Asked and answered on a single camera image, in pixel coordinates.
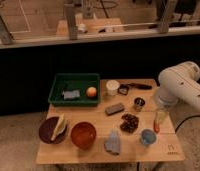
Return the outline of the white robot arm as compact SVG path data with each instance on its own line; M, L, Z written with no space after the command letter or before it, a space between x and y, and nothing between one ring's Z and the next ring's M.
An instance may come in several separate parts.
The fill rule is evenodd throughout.
M158 110L170 110L183 100L200 112L200 67L186 61L163 69L158 75L159 87L153 99Z

